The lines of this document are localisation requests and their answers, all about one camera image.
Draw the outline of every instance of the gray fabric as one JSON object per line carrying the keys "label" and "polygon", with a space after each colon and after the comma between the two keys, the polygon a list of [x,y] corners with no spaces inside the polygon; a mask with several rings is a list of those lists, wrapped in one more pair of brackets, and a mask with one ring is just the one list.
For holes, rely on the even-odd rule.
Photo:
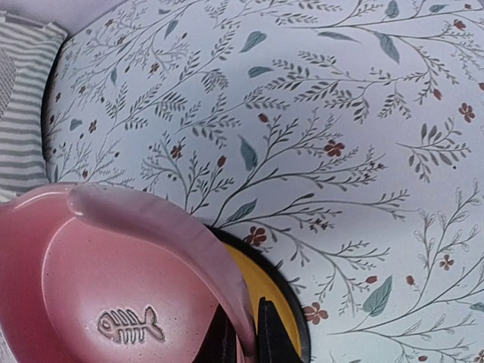
{"label": "gray fabric", "polygon": [[7,55],[4,49],[0,48],[0,119],[10,101],[16,74],[14,60]]}
{"label": "gray fabric", "polygon": [[48,183],[42,156],[45,83],[66,33],[0,17],[0,188],[14,193]]}

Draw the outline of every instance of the black bowl rim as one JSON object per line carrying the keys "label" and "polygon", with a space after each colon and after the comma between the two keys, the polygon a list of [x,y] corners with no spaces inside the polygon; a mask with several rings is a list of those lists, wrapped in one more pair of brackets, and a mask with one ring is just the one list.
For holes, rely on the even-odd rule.
{"label": "black bowl rim", "polygon": [[304,363],[309,363],[311,360],[311,335],[309,334],[309,326],[304,315],[301,302],[294,293],[293,289],[290,287],[286,278],[279,272],[272,262],[266,259],[259,251],[252,248],[249,244],[244,243],[240,238],[214,227],[208,227],[208,229],[221,242],[232,246],[253,260],[278,286],[279,290],[286,298],[287,303],[293,311],[294,318],[296,319],[296,325],[299,330],[301,343],[301,359]]}

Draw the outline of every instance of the floral patterned fabric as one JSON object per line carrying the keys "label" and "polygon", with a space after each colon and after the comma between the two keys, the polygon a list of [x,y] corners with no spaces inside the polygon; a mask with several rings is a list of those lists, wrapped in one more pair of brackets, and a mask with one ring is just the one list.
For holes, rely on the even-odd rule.
{"label": "floral patterned fabric", "polygon": [[315,362],[484,362],[484,1],[131,0],[62,51],[53,182],[264,253]]}

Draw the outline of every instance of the fish bone emblem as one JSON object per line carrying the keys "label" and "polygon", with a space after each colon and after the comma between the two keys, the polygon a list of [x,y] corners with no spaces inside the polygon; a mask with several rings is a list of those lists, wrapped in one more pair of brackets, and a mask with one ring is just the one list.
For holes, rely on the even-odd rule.
{"label": "fish bone emblem", "polygon": [[98,330],[106,338],[118,344],[144,343],[147,332],[157,341],[163,342],[165,335],[157,321],[157,313],[151,306],[144,309],[142,320],[132,309],[111,309],[102,312],[98,321]]}

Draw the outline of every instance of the pink pet bowl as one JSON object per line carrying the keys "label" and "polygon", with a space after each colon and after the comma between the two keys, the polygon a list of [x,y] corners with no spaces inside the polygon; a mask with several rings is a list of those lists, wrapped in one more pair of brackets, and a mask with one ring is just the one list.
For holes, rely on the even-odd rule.
{"label": "pink pet bowl", "polygon": [[190,363],[219,305],[237,363],[256,360],[239,268],[165,200],[49,185],[0,205],[0,236],[0,323],[20,363]]}

